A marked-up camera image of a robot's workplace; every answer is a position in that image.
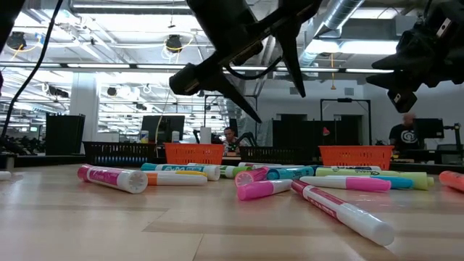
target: white column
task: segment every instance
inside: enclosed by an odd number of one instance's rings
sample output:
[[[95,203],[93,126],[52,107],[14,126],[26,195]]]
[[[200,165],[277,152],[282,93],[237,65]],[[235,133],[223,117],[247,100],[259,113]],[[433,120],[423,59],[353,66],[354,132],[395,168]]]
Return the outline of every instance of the white column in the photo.
[[[100,106],[100,86],[96,73],[75,72],[72,77],[70,115],[85,115],[83,141],[96,141]]]

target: pink marker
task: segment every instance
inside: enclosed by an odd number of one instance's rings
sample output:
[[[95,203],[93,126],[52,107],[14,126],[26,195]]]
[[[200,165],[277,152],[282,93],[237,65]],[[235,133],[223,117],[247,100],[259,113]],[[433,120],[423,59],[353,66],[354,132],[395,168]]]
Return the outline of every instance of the pink marker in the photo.
[[[388,191],[392,187],[390,181],[377,178],[358,178],[358,177],[311,177],[300,178],[301,181],[313,186],[320,186],[334,189],[353,189],[358,191]]]
[[[243,186],[256,181],[262,181],[266,179],[269,167],[260,167],[256,170],[245,170],[237,173],[235,176],[235,185]]]
[[[120,189],[132,194],[143,192],[148,185],[148,178],[140,170],[123,170],[112,167],[83,165],[78,170],[81,181],[97,183]]]
[[[393,228],[369,212],[302,181],[293,181],[291,188],[302,195],[304,199],[358,232],[361,236],[381,246],[393,243]]]
[[[270,196],[291,188],[292,180],[258,181],[237,188],[237,196],[240,200],[258,199]]]

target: orange basket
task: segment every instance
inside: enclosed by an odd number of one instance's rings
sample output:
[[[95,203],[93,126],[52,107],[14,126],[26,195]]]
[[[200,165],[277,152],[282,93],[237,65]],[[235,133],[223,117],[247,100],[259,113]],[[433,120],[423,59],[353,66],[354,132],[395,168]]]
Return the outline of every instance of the orange basket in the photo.
[[[186,165],[204,163],[220,165],[224,146],[221,144],[172,144],[165,143],[168,164]]]
[[[393,146],[319,146],[325,166],[379,166],[390,168]]]

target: blue marker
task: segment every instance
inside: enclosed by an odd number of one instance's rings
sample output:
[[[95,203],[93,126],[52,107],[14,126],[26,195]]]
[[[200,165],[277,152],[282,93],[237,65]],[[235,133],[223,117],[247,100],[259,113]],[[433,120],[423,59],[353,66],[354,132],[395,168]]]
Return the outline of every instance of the blue marker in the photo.
[[[314,169],[312,167],[272,168],[268,171],[268,180],[299,180],[303,176],[314,176]]]

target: man in black t-shirt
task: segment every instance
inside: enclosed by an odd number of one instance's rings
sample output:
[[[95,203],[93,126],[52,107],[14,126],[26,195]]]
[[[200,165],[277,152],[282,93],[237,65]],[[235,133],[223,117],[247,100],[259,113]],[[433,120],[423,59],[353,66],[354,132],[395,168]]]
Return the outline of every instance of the man in black t-shirt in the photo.
[[[419,140],[414,134],[415,114],[403,115],[403,124],[394,126],[390,131],[390,144],[394,145],[394,151],[403,152],[406,149],[419,149]]]

